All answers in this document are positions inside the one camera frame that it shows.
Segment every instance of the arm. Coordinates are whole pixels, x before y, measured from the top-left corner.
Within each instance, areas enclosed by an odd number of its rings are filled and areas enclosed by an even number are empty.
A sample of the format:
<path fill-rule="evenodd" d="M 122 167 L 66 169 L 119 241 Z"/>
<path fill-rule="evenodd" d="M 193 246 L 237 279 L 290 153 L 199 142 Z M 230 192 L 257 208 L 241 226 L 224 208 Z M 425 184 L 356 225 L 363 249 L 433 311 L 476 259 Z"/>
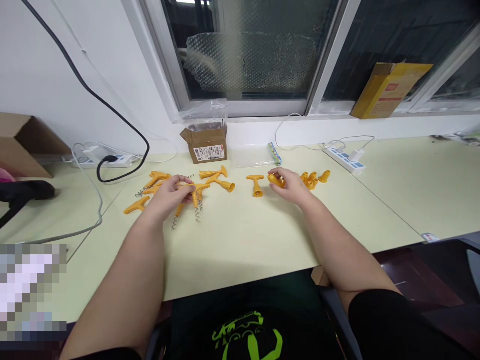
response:
<path fill-rule="evenodd" d="M 163 225 L 194 186 L 166 180 L 128 232 L 110 270 L 78 319 L 60 360 L 126 347 L 145 358 L 164 293 Z"/>
<path fill-rule="evenodd" d="M 400 294 L 372 254 L 307 189 L 297 173 L 281 167 L 268 173 L 286 181 L 285 188 L 272 183 L 270 186 L 303 212 L 315 253 L 347 313 L 354 297 L 365 290 L 384 289 Z"/>

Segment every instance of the window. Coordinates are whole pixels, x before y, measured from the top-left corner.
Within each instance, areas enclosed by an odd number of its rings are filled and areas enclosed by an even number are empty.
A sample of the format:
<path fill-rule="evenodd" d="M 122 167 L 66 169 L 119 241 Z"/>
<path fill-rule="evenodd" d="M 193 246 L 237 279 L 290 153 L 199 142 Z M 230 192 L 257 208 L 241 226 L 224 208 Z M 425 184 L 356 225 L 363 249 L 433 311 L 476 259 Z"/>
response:
<path fill-rule="evenodd" d="M 415 112 L 480 111 L 480 48 Z"/>
<path fill-rule="evenodd" d="M 404 102 L 411 101 L 479 19 L 478 0 L 362 0 L 318 102 L 327 111 L 350 112 L 376 63 L 433 64 Z"/>
<path fill-rule="evenodd" d="M 406 61 L 433 68 L 396 112 L 480 112 L 478 0 L 122 2 L 179 111 L 226 98 L 230 117 L 347 115 L 376 63 Z"/>
<path fill-rule="evenodd" d="M 144 0 L 180 110 L 226 98 L 233 116 L 305 113 L 339 0 Z"/>

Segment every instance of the black power cable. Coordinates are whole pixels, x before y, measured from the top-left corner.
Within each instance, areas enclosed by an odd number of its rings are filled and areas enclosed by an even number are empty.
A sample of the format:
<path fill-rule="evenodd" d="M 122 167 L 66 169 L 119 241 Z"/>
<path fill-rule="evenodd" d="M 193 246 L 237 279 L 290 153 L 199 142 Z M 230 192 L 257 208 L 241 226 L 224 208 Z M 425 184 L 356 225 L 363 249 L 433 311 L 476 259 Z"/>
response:
<path fill-rule="evenodd" d="M 141 159 L 140 161 L 140 165 L 138 165 L 135 169 L 133 169 L 132 171 L 130 172 L 127 172 L 126 174 L 124 175 L 121 175 L 119 177 L 116 177 L 116 178 L 113 178 L 113 179 L 110 179 L 110 180 L 103 180 L 102 177 L 100 176 L 100 167 L 105 163 L 105 162 L 108 162 L 108 163 L 111 163 L 112 161 L 109 161 L 107 158 L 108 156 L 103 159 L 103 161 L 101 161 L 97 168 L 96 168 L 96 177 L 98 178 L 98 181 L 100 181 L 101 183 L 111 183 L 111 182 L 114 182 L 116 180 L 120 180 L 120 179 L 123 179 L 125 177 L 127 177 L 128 175 L 131 175 L 133 174 L 134 172 L 136 172 L 138 169 L 140 169 L 142 167 L 142 165 L 144 164 L 145 162 L 145 159 L 147 158 L 147 155 L 149 154 L 150 152 L 150 144 L 148 142 L 148 140 L 145 138 L 145 136 L 142 135 L 142 133 L 140 131 L 137 130 L 137 128 L 135 126 L 133 126 L 126 118 L 124 118 L 117 110 L 115 110 L 112 106 L 110 106 L 110 104 L 108 102 L 106 102 L 105 100 L 103 100 L 100 96 L 98 96 L 91 88 L 89 88 L 89 86 L 85 83 L 84 79 L 82 78 L 82 76 L 80 75 L 79 71 L 77 70 L 77 67 L 75 66 L 74 62 L 72 61 L 72 58 L 70 57 L 69 53 L 67 52 L 67 50 L 65 49 L 64 45 L 62 44 L 62 42 L 59 40 L 59 38 L 57 37 L 57 35 L 55 35 L 55 33 L 52 31 L 52 29 L 47 25 L 47 23 L 42 19 L 42 17 L 39 15 L 39 13 L 34 9 L 34 7 L 28 2 L 28 0 L 21 0 L 21 2 L 28 8 L 28 10 L 30 10 L 30 12 L 33 14 L 33 16 L 38 20 L 38 22 L 43 26 L 43 28 L 46 30 L 46 32 L 51 36 L 51 38 L 53 39 L 53 41 L 55 42 L 55 44 L 58 46 L 58 48 L 60 49 L 61 53 L 63 54 L 63 56 L 65 57 L 66 61 L 68 62 L 68 65 L 70 65 L 70 68 L 71 70 L 73 71 L 73 73 L 75 74 L 76 78 L 78 79 L 78 81 L 80 82 L 80 84 L 85 88 L 85 90 L 87 90 L 90 94 L 93 95 L 94 98 L 96 98 L 99 102 L 101 102 L 103 105 L 105 105 L 107 108 L 109 108 L 111 111 L 113 111 L 115 113 L 115 115 L 117 115 L 120 119 L 123 120 L 123 122 L 125 124 L 127 124 L 129 127 L 131 127 L 133 129 L 133 131 L 135 131 L 141 138 L 142 140 L 145 142 L 146 144 L 146 151 L 145 151 L 145 155 L 143 155 L 143 158 Z"/>

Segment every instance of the power strip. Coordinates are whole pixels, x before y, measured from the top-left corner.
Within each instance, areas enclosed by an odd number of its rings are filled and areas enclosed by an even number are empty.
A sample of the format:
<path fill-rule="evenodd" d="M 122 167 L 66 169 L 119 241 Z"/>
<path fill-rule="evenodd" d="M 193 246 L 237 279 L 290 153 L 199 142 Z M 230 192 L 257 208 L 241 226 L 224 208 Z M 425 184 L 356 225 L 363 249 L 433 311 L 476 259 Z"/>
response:
<path fill-rule="evenodd" d="M 335 146 L 330 146 L 323 150 L 325 154 L 342 165 L 349 172 L 361 174 L 367 167 L 359 161 L 350 161 L 349 155 L 342 150 L 337 150 Z"/>
<path fill-rule="evenodd" d="M 118 155 L 118 154 L 112 154 L 113 156 L 117 157 L 117 161 L 115 162 L 104 162 L 101 165 L 101 168 L 129 168 L 131 167 L 134 162 L 138 161 L 139 158 L 132 156 L 132 155 Z M 75 161 L 72 161 L 71 163 L 75 168 L 78 168 L 78 165 Z M 86 158 L 85 161 L 80 162 L 80 166 L 84 169 L 96 169 L 97 166 L 99 165 L 98 162 L 94 162 L 93 160 Z"/>

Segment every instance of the small cardboard box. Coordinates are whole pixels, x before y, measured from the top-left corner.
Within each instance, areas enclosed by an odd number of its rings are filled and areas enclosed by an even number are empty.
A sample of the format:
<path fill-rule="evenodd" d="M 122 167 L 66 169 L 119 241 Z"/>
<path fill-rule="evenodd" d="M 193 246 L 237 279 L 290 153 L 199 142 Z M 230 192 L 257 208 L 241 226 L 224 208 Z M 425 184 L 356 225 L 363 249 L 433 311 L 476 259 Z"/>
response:
<path fill-rule="evenodd" d="M 431 64 L 378 62 L 350 115 L 359 119 L 390 117 Z"/>
<path fill-rule="evenodd" d="M 31 154 L 67 155 L 70 148 L 43 122 L 29 115 L 0 112 L 0 168 L 14 178 L 49 178 Z"/>
<path fill-rule="evenodd" d="M 207 128 L 207 125 L 210 124 L 200 124 L 196 127 Z M 215 130 L 191 131 L 186 128 L 180 133 L 180 136 L 188 144 L 194 164 L 213 163 L 228 158 L 227 130 L 226 124 Z"/>

